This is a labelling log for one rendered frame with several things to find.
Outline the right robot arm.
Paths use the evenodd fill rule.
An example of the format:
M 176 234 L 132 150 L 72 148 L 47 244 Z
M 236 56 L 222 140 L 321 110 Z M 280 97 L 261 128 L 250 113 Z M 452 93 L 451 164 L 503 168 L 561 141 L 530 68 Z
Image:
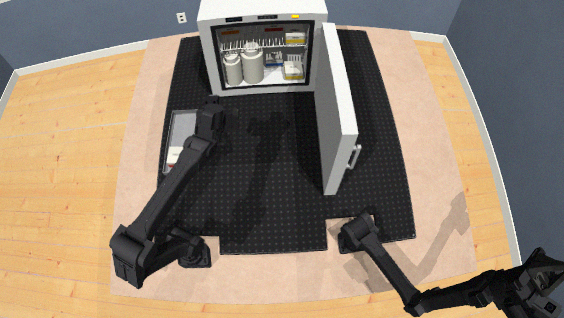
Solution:
M 532 304 L 532 308 L 525 308 L 514 291 L 506 291 L 507 283 L 504 283 L 504 278 L 510 269 L 491 269 L 468 281 L 442 289 L 438 286 L 421 293 L 382 246 L 377 237 L 379 229 L 367 212 L 360 213 L 346 223 L 338 234 L 340 254 L 365 251 L 401 297 L 405 312 L 413 317 L 420 317 L 433 310 L 466 305 L 483 308 L 491 302 L 494 302 L 507 318 L 558 318 L 562 312 L 562 305 L 550 297 L 540 295 Z M 363 235 L 367 236 L 363 238 Z M 421 296 L 418 298 L 417 295 Z M 418 299 L 415 300 L 415 297 Z

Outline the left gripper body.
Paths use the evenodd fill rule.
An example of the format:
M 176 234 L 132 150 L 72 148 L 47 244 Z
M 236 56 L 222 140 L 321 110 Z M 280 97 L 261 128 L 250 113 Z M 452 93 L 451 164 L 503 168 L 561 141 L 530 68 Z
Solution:
M 202 110 L 196 111 L 197 124 L 200 124 L 201 114 L 203 111 Z M 238 116 L 232 116 L 232 113 L 230 112 L 230 113 L 225 113 L 225 118 L 226 118 L 226 125 L 223 132 L 231 132 L 232 129 L 239 128 Z

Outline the white cardboard box with label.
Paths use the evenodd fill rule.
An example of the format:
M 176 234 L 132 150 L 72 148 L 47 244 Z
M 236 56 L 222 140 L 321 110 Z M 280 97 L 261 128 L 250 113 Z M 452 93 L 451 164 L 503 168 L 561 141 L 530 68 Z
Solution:
M 283 33 L 283 24 L 265 25 L 265 33 Z

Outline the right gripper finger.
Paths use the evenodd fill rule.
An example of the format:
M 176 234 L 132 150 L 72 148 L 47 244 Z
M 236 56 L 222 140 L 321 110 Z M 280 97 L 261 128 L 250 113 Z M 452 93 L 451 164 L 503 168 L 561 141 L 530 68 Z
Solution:
M 531 279 L 533 280 L 543 297 L 548 297 L 564 281 L 563 273 L 554 282 L 550 282 L 550 280 L 544 273 L 546 271 L 564 271 L 564 264 L 531 262 L 527 267 L 528 274 L 530 275 Z
M 547 262 L 547 263 L 562 263 L 564 264 L 563 261 L 559 261 L 559 260 L 555 260 L 549 256 L 546 256 L 542 253 L 539 253 L 535 256 L 535 258 L 533 259 L 534 262 Z M 556 272 L 553 271 L 546 271 L 544 272 L 546 274 L 546 276 L 548 277 L 548 279 L 550 280 L 550 282 L 554 282 L 561 274 L 564 273 L 564 271 L 560 274 L 557 274 Z

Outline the white cardboard box with yellow band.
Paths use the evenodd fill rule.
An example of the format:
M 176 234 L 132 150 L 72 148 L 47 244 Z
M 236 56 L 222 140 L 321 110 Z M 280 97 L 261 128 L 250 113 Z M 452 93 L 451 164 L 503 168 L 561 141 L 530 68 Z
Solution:
M 302 80 L 303 70 L 301 61 L 284 61 L 285 80 Z

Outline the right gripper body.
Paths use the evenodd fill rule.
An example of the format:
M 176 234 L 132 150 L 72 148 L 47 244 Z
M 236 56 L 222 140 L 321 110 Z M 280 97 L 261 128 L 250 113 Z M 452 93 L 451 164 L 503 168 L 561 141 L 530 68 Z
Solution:
M 523 265 L 511 268 L 504 278 L 504 283 L 507 283 L 506 291 L 514 291 L 525 308 L 532 308 L 539 295 L 543 297 L 527 272 L 527 267 L 539 253 L 546 254 L 542 247 L 536 248 Z

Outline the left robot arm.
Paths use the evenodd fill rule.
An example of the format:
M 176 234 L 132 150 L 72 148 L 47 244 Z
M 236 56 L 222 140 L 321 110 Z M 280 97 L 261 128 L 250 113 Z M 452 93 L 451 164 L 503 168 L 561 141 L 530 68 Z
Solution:
M 209 265 L 208 246 L 204 239 L 186 229 L 174 227 L 166 242 L 159 246 L 152 240 L 188 182 L 217 150 L 221 129 L 224 130 L 226 123 L 223 106 L 219 102 L 220 97 L 216 94 L 205 97 L 203 103 L 206 106 L 198 133 L 184 141 L 175 165 L 139 216 L 128 227 L 120 224 L 110 239 L 116 276 L 137 289 L 143 287 L 148 276 L 175 260 L 180 266 Z

